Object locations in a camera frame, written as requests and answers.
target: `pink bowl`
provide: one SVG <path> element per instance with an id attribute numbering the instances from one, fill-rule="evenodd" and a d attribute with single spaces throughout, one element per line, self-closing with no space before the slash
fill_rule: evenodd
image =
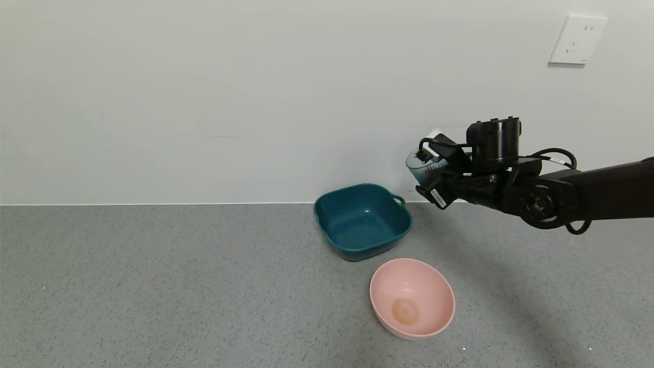
<path id="1" fill-rule="evenodd" d="M 454 292 L 434 267 L 398 258 L 381 265 L 370 281 L 370 301 L 384 327 L 407 340 L 424 340 L 452 321 Z"/>

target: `stain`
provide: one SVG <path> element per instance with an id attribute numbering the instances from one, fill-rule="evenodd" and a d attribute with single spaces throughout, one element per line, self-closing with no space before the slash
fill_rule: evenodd
<path id="1" fill-rule="evenodd" d="M 420 318 L 420 310 L 418 306 L 407 298 L 395 299 L 391 306 L 393 317 L 403 325 L 413 325 L 418 322 Z"/>

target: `white wall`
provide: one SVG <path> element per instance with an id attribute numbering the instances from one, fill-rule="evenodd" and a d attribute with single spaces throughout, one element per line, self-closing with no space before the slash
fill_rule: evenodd
<path id="1" fill-rule="evenodd" d="M 4 204 L 418 199 L 422 134 L 507 115 L 582 170 L 653 154 L 650 0 L 0 1 Z M 568 13 L 608 27 L 548 67 Z"/>

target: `wall outlet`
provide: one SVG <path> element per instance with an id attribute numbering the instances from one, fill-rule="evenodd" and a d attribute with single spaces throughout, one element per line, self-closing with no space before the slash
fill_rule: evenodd
<path id="1" fill-rule="evenodd" d="M 563 24 L 549 62 L 586 64 L 600 41 L 607 21 L 606 18 L 569 15 Z"/>

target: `label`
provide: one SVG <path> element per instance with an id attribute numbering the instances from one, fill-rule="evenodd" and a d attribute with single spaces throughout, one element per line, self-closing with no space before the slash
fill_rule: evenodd
<path id="1" fill-rule="evenodd" d="M 441 194 L 438 193 L 435 189 L 432 189 L 432 191 L 429 193 L 434 197 L 436 202 L 438 202 L 438 204 L 441 205 L 442 208 L 444 208 L 447 205 L 443 197 L 441 197 Z"/>

